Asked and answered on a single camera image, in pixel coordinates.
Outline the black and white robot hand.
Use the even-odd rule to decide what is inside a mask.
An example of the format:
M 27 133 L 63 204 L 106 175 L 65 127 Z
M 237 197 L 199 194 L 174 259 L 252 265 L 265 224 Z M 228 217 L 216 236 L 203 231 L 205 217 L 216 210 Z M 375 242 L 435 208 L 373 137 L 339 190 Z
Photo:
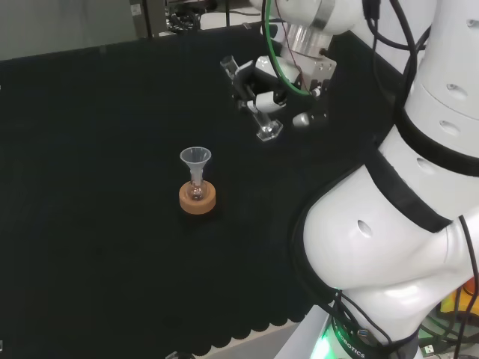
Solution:
M 288 94 L 277 78 L 274 69 L 266 56 L 238 65 L 234 58 L 224 58 L 222 66 L 231 80 L 232 98 L 239 111 L 249 113 L 259 126 L 257 136 L 268 141 L 278 136 L 283 125 L 272 118 L 287 107 Z M 306 127 L 320 128 L 326 125 L 326 93 L 334 74 L 336 62 L 323 58 L 314 71 L 315 79 L 311 80 L 313 104 L 292 119 L 297 129 Z

